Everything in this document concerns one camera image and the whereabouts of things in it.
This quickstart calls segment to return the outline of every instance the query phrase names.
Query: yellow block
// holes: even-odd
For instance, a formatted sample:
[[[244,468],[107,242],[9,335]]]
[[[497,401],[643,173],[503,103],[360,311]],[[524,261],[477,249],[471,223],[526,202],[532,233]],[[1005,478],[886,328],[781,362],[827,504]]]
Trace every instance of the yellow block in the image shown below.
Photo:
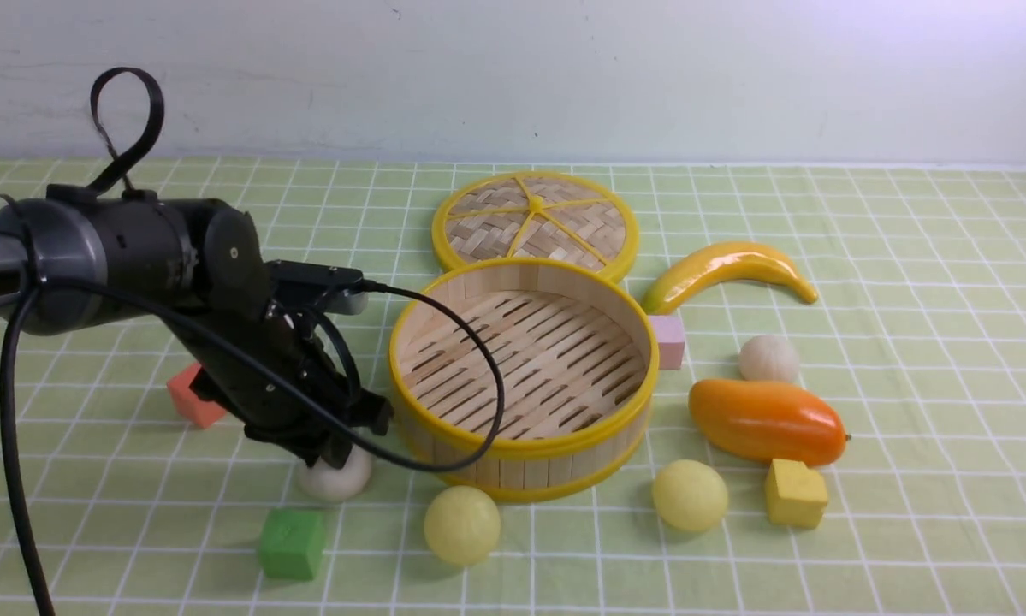
[[[771,461],[763,496],[767,521],[784,527],[817,529],[828,506],[824,476],[796,460]]]

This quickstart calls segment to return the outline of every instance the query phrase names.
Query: steamer basket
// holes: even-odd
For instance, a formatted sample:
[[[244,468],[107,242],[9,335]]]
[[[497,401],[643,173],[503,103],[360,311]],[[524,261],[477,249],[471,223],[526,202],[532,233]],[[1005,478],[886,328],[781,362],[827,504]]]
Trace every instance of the steamer basket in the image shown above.
[[[433,218],[443,269],[508,258],[552,259],[618,283],[634,265],[637,220],[619,195],[556,171],[494,176],[450,195]]]
[[[618,285],[568,263],[512,258],[455,269],[423,293],[470,323],[505,383],[502,432],[447,484],[499,501],[555,499],[598,484],[637,451],[658,344]],[[453,463],[482,444],[497,389],[466,333],[413,301],[395,323],[389,360],[396,422],[415,456]]]

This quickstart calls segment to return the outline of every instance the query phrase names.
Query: red block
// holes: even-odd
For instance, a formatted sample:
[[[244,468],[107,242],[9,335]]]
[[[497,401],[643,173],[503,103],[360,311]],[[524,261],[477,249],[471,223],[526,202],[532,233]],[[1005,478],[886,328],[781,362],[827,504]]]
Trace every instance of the red block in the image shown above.
[[[171,394],[173,408],[177,410],[177,413],[199,428],[204,429],[219,422],[226,416],[227,411],[216,402],[201,400],[193,390],[189,389],[189,384],[193,382],[193,378],[197,376],[199,370],[200,363],[193,363],[193,365],[185,368],[184,371],[167,381],[167,390]]]

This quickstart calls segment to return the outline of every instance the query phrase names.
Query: woven bamboo lid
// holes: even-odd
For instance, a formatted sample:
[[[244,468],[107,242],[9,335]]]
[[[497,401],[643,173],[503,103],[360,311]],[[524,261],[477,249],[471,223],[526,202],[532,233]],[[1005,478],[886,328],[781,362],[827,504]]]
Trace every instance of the woven bamboo lid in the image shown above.
[[[564,261],[610,281],[637,254],[637,223],[599,184],[555,171],[516,171],[475,182],[448,197],[433,219],[445,270],[490,259]]]

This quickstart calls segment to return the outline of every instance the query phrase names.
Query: toy banana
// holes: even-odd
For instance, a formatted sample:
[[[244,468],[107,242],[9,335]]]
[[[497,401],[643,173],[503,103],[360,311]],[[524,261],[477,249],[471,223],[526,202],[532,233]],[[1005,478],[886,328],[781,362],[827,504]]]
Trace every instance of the toy banana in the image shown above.
[[[668,315],[688,297],[726,280],[758,280],[785,285],[801,301],[817,301],[817,288],[801,277],[797,266],[778,248],[757,242],[714,243],[684,257],[649,285],[642,297],[648,315]]]

